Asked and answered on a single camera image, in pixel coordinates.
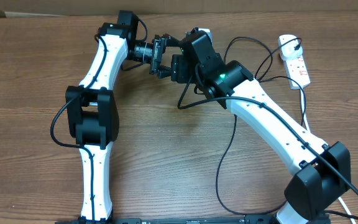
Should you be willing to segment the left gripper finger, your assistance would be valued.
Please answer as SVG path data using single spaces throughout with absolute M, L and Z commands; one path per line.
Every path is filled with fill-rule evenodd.
M 165 47 L 180 47 L 180 40 L 174 38 L 170 34 L 163 35 L 164 41 L 163 44 Z
M 160 65 L 157 69 L 157 76 L 159 79 L 167 78 L 172 75 L 172 69 L 170 67 Z

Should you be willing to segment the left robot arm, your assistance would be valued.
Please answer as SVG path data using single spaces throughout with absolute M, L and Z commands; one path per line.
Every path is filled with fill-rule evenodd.
M 160 64 L 166 47 L 178 40 L 165 34 L 151 43 L 138 40 L 141 20 L 131 11 L 120 11 L 115 24 L 105 22 L 96 34 L 98 50 L 87 75 L 65 93 L 70 135 L 75 138 L 83 163 L 83 206 L 76 223 L 109 223 L 112 201 L 109 194 L 109 161 L 119 132 L 119 116 L 113 87 L 125 60 L 147 63 L 150 73 L 174 82 L 187 82 L 188 69 L 181 55 L 170 67 Z

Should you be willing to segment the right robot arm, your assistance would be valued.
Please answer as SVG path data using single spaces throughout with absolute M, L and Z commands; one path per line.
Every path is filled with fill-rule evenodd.
M 172 61 L 179 81 L 194 83 L 204 102 L 217 101 L 250 125 L 277 153 L 293 176 L 286 201 L 274 208 L 272 223 L 323 223 L 333 202 L 350 189 L 351 158 L 340 142 L 332 146 L 298 124 L 264 91 L 238 61 L 224 63 L 205 30 L 193 30 L 178 42 L 182 53 Z

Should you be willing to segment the white charger plug adapter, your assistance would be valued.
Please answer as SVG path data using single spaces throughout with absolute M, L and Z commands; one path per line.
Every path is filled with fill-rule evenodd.
M 283 61 L 293 60 L 303 55 L 301 39 L 292 34 L 284 34 L 278 38 L 280 56 Z

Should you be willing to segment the white power strip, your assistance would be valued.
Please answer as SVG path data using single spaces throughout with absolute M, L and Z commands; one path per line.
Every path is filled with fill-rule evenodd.
M 303 56 L 300 56 L 293 60 L 283 61 L 287 77 L 290 78 L 289 85 L 293 90 L 299 89 L 300 87 L 306 87 L 310 84 L 310 77 L 308 75 L 307 67 Z

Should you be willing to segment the brown cardboard backdrop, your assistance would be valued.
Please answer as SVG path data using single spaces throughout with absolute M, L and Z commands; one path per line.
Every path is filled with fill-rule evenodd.
M 0 17 L 358 11 L 358 0 L 0 0 Z

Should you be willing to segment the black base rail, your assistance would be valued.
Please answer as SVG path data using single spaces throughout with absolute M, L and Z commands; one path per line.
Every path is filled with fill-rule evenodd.
M 84 218 L 67 222 L 56 222 L 56 224 L 274 224 L 278 223 L 273 215 L 247 215 L 244 218 L 202 218 L 202 219 L 159 219 L 142 220 L 140 218 L 118 218 L 112 220 L 91 221 Z

